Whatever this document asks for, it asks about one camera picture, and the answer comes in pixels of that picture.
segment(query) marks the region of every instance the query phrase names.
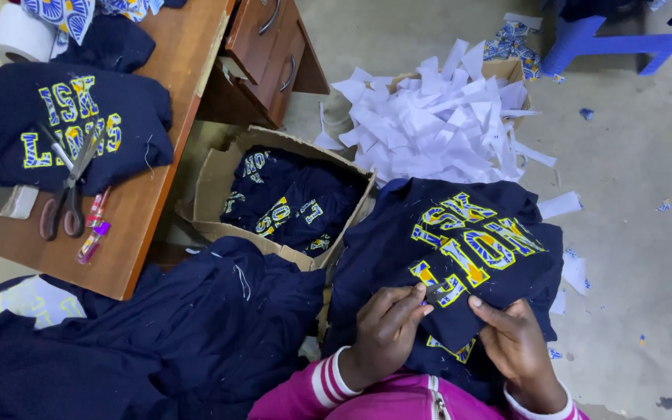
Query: roll of paper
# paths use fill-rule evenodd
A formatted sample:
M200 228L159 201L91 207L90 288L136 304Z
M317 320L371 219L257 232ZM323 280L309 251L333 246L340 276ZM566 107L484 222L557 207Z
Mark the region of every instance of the roll of paper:
M7 3L0 12L0 60L3 63L47 62L56 27L19 6Z

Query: person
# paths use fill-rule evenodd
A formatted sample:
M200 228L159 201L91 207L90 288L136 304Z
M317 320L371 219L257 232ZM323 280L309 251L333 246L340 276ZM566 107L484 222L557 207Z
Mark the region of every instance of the person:
M378 291L357 314L353 346L312 362L266 393L248 420L588 420L556 379L525 299L504 311L468 299L487 323L479 336L507 379L508 408L487 406L441 378L401 370L419 322L434 310L421 305L425 292L423 283Z

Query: person's left hand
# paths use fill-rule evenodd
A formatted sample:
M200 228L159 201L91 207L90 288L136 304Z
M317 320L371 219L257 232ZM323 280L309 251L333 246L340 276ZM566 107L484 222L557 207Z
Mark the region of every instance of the person's left hand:
M419 322L434 310L420 306L426 286L382 288L357 314L357 342L341 352L338 367L349 389L359 392L406 363Z

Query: metal handle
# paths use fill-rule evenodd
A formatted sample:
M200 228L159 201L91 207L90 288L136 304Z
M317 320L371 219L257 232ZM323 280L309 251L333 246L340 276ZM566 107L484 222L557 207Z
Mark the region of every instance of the metal handle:
M263 35L270 27L271 25L274 24L274 21L276 20L276 16L279 15L279 6L282 5L282 0L276 0L276 6L274 8L274 14L271 15L271 19L269 19L269 22L266 22L263 26L261 26L261 29L258 29L258 35Z
M287 86L289 86L290 83L292 83L292 81L294 80L294 75L297 73L297 63L294 62L294 54L290 55L290 64L292 65L292 73L290 73L289 79L287 79L287 81L284 82L282 87L279 88L279 92L284 92L285 89L287 89Z

